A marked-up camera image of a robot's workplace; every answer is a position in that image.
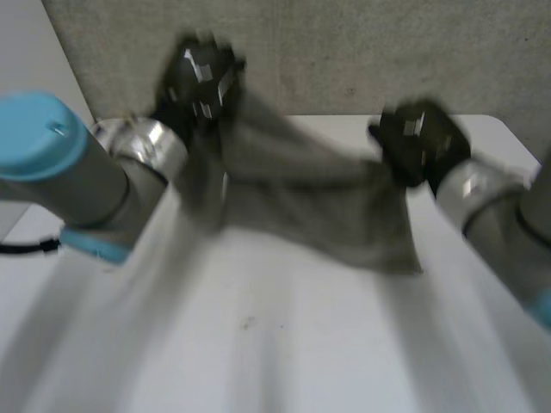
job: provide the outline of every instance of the black cable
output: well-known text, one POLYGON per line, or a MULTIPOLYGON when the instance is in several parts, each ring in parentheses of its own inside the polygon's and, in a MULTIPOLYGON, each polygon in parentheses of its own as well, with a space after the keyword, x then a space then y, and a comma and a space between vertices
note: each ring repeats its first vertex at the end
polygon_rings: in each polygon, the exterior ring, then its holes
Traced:
POLYGON ((57 238, 48 238, 39 243, 0 243, 0 254, 21 255, 34 252, 44 252, 46 254, 57 251, 60 245, 61 243, 57 238))

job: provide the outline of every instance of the robotic arm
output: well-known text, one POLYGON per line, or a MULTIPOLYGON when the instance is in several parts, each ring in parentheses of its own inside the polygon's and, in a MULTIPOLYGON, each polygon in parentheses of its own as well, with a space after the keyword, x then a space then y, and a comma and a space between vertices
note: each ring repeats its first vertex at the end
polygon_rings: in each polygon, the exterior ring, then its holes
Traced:
MULTIPOLYGON (((214 40, 186 37, 158 88, 156 107, 115 133, 107 153, 82 121, 45 93, 0 101, 0 199, 42 205, 65 222, 59 241, 124 262, 167 183, 208 127, 238 95, 244 62, 214 40)), ((55 240, 37 250, 54 250, 55 240)), ((3 252, 32 247, 5 246, 3 252)))
POLYGON ((434 102, 386 110, 369 126, 395 181, 427 181, 451 222, 541 325, 551 329, 551 152, 531 188, 471 155, 459 127, 434 102))

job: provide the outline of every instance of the silver band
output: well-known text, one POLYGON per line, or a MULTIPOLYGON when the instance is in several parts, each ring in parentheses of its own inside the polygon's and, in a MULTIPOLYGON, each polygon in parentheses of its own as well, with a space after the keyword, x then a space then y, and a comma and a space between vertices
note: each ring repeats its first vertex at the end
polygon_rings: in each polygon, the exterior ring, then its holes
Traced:
POLYGON ((97 137, 112 157, 129 157, 172 181, 188 158, 183 142, 165 124, 147 118, 103 120, 97 137))
POLYGON ((506 170, 469 159, 451 170, 436 194, 436 203, 459 229, 472 213, 504 191, 523 188, 523 178, 506 170))

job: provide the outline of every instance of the gray cloth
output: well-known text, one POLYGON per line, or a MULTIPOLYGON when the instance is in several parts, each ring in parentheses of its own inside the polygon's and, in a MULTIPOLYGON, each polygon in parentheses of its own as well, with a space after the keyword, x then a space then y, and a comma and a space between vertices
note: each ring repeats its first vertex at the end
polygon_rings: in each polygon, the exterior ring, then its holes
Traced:
POLYGON ((223 226, 271 232, 357 267, 419 271, 405 190, 385 164, 334 151, 251 95, 216 141, 199 146, 218 152, 227 174, 223 226))

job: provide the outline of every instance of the table surface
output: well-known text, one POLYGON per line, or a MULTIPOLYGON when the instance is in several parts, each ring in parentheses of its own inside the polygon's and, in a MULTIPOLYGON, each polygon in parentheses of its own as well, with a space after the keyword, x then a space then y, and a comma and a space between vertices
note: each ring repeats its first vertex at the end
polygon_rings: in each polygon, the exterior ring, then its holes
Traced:
MULTIPOLYGON (((368 116, 294 119, 343 151, 377 154, 368 116)), ((536 171, 499 120, 457 120, 476 151, 536 171)), ((122 268, 65 249, 0 258, 0 411, 547 411, 547 334, 426 188, 408 206, 418 276, 249 231, 205 240, 171 190, 122 268)), ((31 206, 7 240, 58 228, 31 206)))

